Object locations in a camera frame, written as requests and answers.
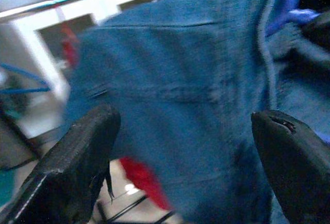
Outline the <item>teal floor mat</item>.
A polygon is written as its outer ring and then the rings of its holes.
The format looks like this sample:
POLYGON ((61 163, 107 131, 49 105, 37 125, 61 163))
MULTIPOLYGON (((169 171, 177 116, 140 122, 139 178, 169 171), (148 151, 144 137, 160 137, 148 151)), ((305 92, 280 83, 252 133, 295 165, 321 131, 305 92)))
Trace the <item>teal floor mat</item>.
POLYGON ((0 207, 8 203, 14 194, 15 174, 16 170, 0 170, 0 207))

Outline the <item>bright blue hanger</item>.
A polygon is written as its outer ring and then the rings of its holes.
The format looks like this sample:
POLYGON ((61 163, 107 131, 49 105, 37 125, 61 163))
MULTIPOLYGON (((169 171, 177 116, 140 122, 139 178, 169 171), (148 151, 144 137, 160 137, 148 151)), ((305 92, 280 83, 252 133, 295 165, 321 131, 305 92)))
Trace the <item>bright blue hanger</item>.
POLYGON ((43 80, 41 77, 34 75, 30 72, 27 72, 21 68, 14 67, 14 66, 8 65, 6 63, 0 63, 0 68, 20 74, 26 78, 36 81, 37 83, 39 83, 42 86, 39 88, 4 89, 4 90, 0 90, 1 94, 24 94, 24 93, 34 93, 34 92, 49 92, 51 90, 49 87, 49 84, 45 80, 43 80))

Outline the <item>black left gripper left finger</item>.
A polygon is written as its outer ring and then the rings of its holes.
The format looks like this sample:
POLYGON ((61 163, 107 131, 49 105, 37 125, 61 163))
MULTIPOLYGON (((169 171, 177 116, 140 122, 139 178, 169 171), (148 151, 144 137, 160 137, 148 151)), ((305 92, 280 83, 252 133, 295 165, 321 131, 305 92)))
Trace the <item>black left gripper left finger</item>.
POLYGON ((104 183, 114 197, 110 153, 120 125, 106 104, 73 122, 0 211, 0 224, 87 224, 104 183))

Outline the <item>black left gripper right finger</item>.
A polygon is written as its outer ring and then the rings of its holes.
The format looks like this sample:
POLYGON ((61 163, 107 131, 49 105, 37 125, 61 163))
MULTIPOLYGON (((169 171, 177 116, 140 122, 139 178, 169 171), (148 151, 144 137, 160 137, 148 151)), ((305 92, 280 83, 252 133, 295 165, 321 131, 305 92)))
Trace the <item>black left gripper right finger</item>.
POLYGON ((330 146, 277 110, 252 113, 264 171, 290 224, 330 224, 330 146))

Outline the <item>blue garment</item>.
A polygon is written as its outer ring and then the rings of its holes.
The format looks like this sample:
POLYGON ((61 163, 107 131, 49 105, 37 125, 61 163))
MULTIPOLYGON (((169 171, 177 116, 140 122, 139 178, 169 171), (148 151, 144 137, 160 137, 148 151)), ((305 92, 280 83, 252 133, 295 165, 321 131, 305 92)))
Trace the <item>blue garment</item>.
POLYGON ((251 114, 283 111, 330 135, 330 51, 289 22, 284 0, 160 0, 81 36, 62 130, 108 103, 121 115, 110 159, 155 174, 194 224, 289 224, 254 145, 251 114))

